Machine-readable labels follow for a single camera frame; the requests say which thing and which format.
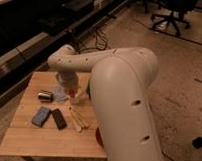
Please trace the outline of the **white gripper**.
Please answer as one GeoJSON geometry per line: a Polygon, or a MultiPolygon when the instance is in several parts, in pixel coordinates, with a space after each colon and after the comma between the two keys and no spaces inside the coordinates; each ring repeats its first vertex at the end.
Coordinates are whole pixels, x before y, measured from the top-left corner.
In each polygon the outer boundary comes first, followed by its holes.
{"type": "Polygon", "coordinates": [[[65,89],[75,89],[78,85],[78,75],[76,72],[62,72],[56,74],[56,80],[65,89]]]}

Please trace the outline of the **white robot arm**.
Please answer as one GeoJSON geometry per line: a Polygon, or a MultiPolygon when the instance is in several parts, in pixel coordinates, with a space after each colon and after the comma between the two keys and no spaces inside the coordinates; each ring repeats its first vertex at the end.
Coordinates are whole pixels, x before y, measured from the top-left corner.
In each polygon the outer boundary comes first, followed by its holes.
{"type": "Polygon", "coordinates": [[[69,45],[48,57],[64,84],[78,71],[91,74],[91,100],[108,161],[165,161],[147,88],[157,76],[157,58],[145,47],[77,54],[69,45]]]}

